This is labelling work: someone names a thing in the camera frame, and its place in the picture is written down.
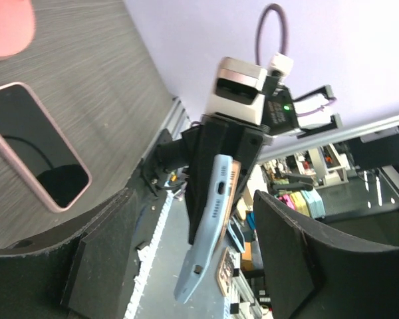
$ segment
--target white connector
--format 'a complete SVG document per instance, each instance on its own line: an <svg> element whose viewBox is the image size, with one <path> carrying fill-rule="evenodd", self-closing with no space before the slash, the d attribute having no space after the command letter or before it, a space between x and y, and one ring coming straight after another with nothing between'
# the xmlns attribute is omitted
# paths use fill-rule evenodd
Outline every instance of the white connector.
<svg viewBox="0 0 399 319"><path fill-rule="evenodd" d="M271 62L269 63L269 73L276 70L282 74L282 79L289 76L291 70L293 69L294 60L281 54L277 53L273 56Z"/></svg>

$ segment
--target white wall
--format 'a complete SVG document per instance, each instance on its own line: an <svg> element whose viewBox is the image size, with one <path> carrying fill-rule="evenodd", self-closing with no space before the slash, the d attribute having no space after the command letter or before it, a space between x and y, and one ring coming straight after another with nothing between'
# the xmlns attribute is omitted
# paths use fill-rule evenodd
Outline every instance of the white wall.
<svg viewBox="0 0 399 319"><path fill-rule="evenodd" d="M201 115L223 56L254 61L263 0L125 0L169 91ZM290 26L293 96L331 84L345 126L399 113L399 0L279 0ZM262 63L279 45L272 14ZM285 138L281 143L295 143Z"/></svg>

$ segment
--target pink phone frame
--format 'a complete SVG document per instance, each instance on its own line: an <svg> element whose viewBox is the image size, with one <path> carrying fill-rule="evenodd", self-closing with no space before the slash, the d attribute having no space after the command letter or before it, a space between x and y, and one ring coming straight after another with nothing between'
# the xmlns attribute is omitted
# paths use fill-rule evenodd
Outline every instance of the pink phone frame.
<svg viewBox="0 0 399 319"><path fill-rule="evenodd" d="M5 160L10 164L10 166L22 177L23 181L31 188L34 194L43 202L43 204L51 210L53 213L62 213L67 211L74 205L74 203L81 197L81 195L89 188L92 183L92 175L87 169L84 162L80 159L75 149L71 146L70 142L67 140L61 129L58 127L58 124L53 120L52 116L47 112L47 109L39 100L38 96L34 93L34 91L25 83L22 82L12 82L3 86L0 86L0 90L8 88L10 86L20 85L31 95L34 101L37 103L37 106L40 108L41 112L46 116L49 120L53 128L58 132L59 136L62 138L68 149L72 152L74 157L78 160L81 167L85 170L88 176L88 183L85 188L71 201L68 206L60 207L56 204L53 198L47 193L46 189L37 181L37 178L31 173L28 167L22 162L19 156L13 151L11 146L5 141L5 139L0 134L0 154Z"/></svg>

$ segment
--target wood grain surface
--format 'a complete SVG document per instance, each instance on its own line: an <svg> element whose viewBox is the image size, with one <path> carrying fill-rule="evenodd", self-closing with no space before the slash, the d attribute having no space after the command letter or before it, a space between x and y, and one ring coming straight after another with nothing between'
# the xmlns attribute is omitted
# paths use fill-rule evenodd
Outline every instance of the wood grain surface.
<svg viewBox="0 0 399 319"><path fill-rule="evenodd" d="M33 0L35 40L0 62L0 85L27 83L88 166L93 183L49 213L0 157L0 247L46 231L121 189L172 101L123 1Z"/></svg>

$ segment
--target phone screen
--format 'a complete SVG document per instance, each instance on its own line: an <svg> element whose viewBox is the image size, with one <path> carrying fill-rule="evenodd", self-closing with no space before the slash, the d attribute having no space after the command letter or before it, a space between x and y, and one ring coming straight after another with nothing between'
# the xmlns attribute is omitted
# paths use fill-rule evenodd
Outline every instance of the phone screen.
<svg viewBox="0 0 399 319"><path fill-rule="evenodd" d="M88 185L83 166L20 84L0 90L0 134L59 207Z"/></svg>

